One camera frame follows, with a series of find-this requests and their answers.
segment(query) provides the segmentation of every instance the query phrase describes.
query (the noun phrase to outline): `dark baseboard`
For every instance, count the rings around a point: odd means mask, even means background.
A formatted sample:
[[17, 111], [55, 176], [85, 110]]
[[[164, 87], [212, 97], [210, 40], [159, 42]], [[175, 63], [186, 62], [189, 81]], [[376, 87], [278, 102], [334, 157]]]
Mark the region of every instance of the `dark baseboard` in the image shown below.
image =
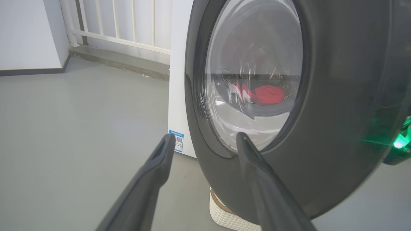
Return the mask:
[[22, 69], [22, 70], [2, 70], [0, 76], [14, 76], [14, 75], [33, 75], [33, 74], [61, 74], [66, 72], [69, 64], [70, 54], [64, 62], [63, 68], [48, 68], [48, 69]]

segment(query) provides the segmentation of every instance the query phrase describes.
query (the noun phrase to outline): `red cloth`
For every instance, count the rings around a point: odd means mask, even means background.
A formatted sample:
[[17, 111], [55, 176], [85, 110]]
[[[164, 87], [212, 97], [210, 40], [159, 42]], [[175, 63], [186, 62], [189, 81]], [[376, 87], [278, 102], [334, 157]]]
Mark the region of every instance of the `red cloth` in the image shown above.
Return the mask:
[[278, 104], [284, 99], [282, 88], [271, 85], [261, 86], [255, 89], [255, 93], [250, 91], [247, 85], [243, 84], [240, 90], [240, 84], [237, 83], [237, 93], [240, 93], [242, 100], [249, 100], [257, 104]]

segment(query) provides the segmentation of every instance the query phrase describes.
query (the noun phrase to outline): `laundry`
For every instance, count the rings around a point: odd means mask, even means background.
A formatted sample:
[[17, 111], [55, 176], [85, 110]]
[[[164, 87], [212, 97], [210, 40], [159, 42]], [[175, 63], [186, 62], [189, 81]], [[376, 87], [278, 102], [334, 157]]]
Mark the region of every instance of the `laundry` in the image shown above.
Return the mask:
[[278, 104], [284, 99], [283, 89], [271, 85], [258, 87], [253, 92], [245, 84], [240, 88], [237, 82], [236, 85], [229, 83], [229, 90], [235, 92], [243, 102], [247, 100], [257, 104]]

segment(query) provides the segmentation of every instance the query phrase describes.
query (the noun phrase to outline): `concrete ledge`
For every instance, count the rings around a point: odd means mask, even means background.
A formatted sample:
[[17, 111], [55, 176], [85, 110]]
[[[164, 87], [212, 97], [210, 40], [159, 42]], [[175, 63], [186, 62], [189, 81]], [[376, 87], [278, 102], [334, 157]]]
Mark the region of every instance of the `concrete ledge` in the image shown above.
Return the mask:
[[78, 46], [70, 48], [70, 55], [87, 61], [102, 63], [106, 66], [115, 67], [121, 70], [140, 73], [146, 77], [162, 81], [169, 81], [170, 77], [169, 65], [114, 51], [107, 51], [89, 46]]

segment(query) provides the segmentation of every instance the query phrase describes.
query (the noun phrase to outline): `washing machine door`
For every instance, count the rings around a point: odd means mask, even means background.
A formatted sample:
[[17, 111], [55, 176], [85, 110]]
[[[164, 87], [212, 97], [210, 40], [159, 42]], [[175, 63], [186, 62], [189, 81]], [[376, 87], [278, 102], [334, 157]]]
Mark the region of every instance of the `washing machine door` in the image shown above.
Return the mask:
[[187, 118], [217, 196], [258, 224], [245, 132], [312, 218], [381, 162], [409, 106], [410, 1], [195, 0]]

